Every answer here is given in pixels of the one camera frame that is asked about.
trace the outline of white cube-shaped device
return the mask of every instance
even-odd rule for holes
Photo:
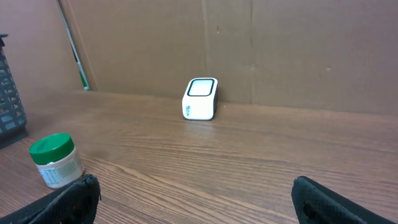
[[[215,78],[194,78],[182,98],[182,114],[187,119],[210,120],[218,102],[218,81]]]

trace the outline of device screen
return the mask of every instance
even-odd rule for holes
[[[192,81],[189,89],[189,96],[208,96],[211,93],[214,80],[212,79],[198,79]]]

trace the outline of gray basket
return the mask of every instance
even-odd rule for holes
[[[2,37],[7,34],[0,34],[0,139],[24,129],[26,124],[24,108],[2,50]]]

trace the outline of jar with green lid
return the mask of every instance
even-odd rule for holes
[[[53,134],[38,140],[29,153],[51,188],[67,185],[84,173],[85,167],[69,134]]]

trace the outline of logo on device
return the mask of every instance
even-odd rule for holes
[[[186,108],[186,110],[187,110],[187,116],[189,116],[189,111],[191,110],[191,106],[188,105],[188,106],[186,106],[185,108]]]

